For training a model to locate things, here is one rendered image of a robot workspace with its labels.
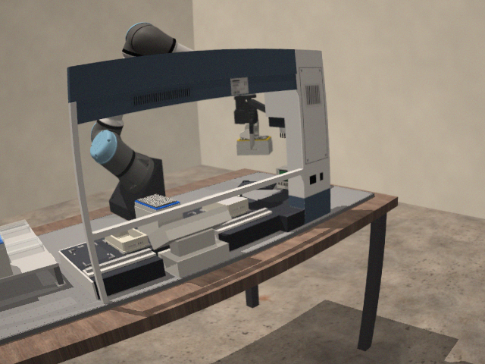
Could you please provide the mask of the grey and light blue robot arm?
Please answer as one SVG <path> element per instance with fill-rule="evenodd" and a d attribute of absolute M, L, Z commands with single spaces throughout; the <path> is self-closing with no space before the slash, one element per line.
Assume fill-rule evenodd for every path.
<path fill-rule="evenodd" d="M 137 23 L 127 31 L 122 50 L 123 58 L 193 51 L 176 41 L 152 24 Z"/>

